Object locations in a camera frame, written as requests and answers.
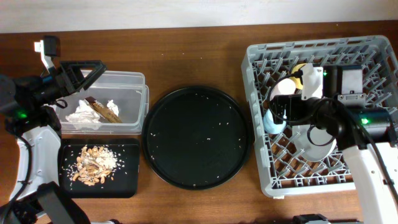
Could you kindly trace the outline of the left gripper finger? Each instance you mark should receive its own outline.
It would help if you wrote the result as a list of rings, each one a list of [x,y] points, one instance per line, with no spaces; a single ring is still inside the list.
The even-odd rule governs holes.
[[[92,68],[91,73],[104,73],[104,63],[100,60],[61,61],[60,66],[68,73],[77,75],[81,69]]]
[[[91,72],[87,76],[83,76],[81,73],[82,69],[91,69]],[[76,91],[81,89],[87,90],[99,77],[107,70],[107,66],[103,63],[86,63],[76,66],[77,74],[79,74],[79,85]]]

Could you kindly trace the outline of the pink plastic cup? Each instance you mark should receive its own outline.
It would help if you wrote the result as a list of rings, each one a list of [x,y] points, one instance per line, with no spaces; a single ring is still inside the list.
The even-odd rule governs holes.
[[[277,95],[292,95],[295,93],[296,86],[295,82],[290,78],[283,79],[280,81],[271,91],[270,100]]]

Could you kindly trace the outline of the gold coffee sachet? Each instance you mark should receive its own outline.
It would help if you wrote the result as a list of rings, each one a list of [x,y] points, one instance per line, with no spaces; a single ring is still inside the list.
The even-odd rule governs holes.
[[[115,113],[92,96],[85,98],[85,101],[91,108],[107,119],[110,123],[122,123],[121,119]]]

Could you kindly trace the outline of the blue plastic cup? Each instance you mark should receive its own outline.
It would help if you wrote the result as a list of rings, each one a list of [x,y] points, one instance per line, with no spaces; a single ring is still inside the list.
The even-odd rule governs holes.
[[[283,121],[282,124],[275,124],[271,111],[267,110],[263,117],[263,126],[265,132],[269,134],[279,134],[285,129],[287,124],[285,121]]]

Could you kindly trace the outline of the white tissue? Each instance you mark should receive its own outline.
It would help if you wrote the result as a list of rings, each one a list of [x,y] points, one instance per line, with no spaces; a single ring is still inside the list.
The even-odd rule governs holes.
[[[106,118],[95,111],[86,101],[80,100],[75,112],[67,115],[65,119],[70,123],[100,123],[100,119]]]

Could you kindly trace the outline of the grey round plate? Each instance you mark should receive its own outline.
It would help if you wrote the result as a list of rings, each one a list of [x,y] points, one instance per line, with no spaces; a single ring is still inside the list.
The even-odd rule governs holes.
[[[309,124],[293,126],[293,143],[301,156],[310,162],[318,162],[329,156],[336,147],[336,139],[324,129]]]

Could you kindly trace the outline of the food scraps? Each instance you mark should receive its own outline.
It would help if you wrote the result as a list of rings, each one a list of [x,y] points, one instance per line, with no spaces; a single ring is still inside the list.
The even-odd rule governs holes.
[[[108,145],[84,145],[76,156],[72,154],[74,161],[66,169],[67,178],[88,186],[104,184],[107,179],[114,180],[116,171],[124,167],[120,156],[120,153],[109,149]]]

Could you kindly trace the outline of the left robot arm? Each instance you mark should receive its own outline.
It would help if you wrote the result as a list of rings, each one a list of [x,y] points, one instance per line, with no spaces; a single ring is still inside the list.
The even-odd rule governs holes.
[[[1,114],[20,149],[18,178],[1,223],[35,223],[42,214],[53,223],[89,223],[84,211],[60,188],[58,150],[61,124],[53,105],[87,90],[105,71],[100,60],[47,65],[45,77],[1,76]]]

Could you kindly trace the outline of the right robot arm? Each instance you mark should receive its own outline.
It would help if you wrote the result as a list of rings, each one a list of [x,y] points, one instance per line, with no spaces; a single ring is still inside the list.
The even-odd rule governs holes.
[[[300,95],[277,95],[268,101],[276,121],[311,124],[335,138],[365,223],[397,223],[397,134],[385,109]]]

